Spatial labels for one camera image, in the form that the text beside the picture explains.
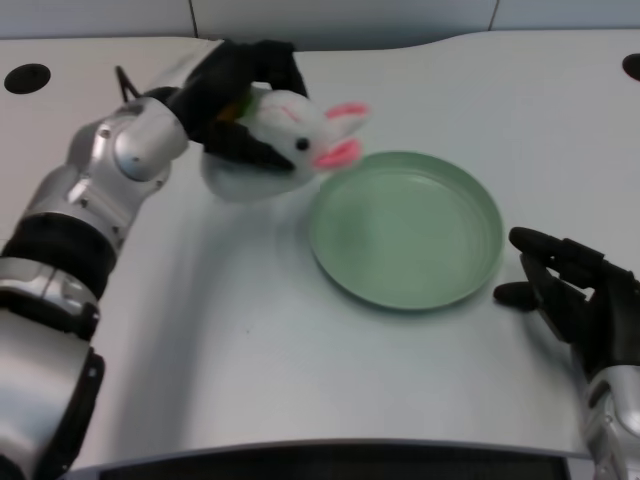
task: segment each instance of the white table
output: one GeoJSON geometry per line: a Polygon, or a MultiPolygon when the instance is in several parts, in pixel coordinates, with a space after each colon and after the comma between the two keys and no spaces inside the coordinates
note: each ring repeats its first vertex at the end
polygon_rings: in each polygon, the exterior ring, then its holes
{"type": "MultiPolygon", "coordinates": [[[[0,42],[3,73],[41,62],[42,91],[0,92],[0,238],[71,135],[118,105],[121,64],[148,84],[203,48],[179,38],[0,42]]],[[[419,150],[475,175],[507,227],[568,236],[640,271],[640,32],[481,33],[298,60],[322,106],[369,102],[370,152],[419,150]]],[[[455,307],[380,312],[334,289],[305,242],[316,186],[259,206],[206,190],[198,149],[141,211],[102,302],[107,375],[76,467],[246,442],[402,438],[583,456],[567,349],[491,288],[455,307]]]]}

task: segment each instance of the bunny ear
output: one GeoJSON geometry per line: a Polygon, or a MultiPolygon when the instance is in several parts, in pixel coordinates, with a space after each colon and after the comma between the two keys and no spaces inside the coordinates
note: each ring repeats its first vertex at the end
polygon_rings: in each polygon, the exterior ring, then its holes
{"type": "Polygon", "coordinates": [[[362,145],[355,138],[342,142],[313,162],[313,166],[322,170],[331,170],[351,165],[362,156],[362,145]]]}
{"type": "Polygon", "coordinates": [[[342,103],[330,109],[325,116],[329,120],[334,141],[348,137],[367,121],[371,109],[365,103],[342,103]]]}

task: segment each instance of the bunny head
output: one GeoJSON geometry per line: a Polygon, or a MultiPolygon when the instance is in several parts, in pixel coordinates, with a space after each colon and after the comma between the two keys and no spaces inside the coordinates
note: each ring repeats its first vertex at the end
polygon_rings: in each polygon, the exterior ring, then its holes
{"type": "Polygon", "coordinates": [[[344,103],[322,113],[308,98],[286,90],[264,94],[247,122],[251,134],[270,144],[302,176],[346,167],[360,159],[362,147],[348,139],[369,117],[362,103],[344,103]]]}

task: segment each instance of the plush rabbit toy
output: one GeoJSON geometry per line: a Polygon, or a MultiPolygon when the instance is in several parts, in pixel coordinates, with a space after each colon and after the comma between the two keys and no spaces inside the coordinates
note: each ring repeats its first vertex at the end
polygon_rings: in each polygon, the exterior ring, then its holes
{"type": "Polygon", "coordinates": [[[344,103],[323,113],[308,98],[286,90],[254,89],[252,96],[251,105],[236,121],[292,162],[295,171],[273,174],[205,155],[203,177],[217,196],[232,202],[261,200],[360,159],[360,142],[348,137],[368,118],[367,105],[344,103]]]}

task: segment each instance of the green bowl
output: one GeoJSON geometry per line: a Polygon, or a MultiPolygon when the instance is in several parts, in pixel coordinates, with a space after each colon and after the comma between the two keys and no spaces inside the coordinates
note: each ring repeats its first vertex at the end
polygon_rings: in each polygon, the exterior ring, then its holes
{"type": "Polygon", "coordinates": [[[487,282],[504,228],[489,193],[464,170],[429,155],[383,152],[322,185],[310,239],[322,268],[349,292],[422,310],[487,282]]]}

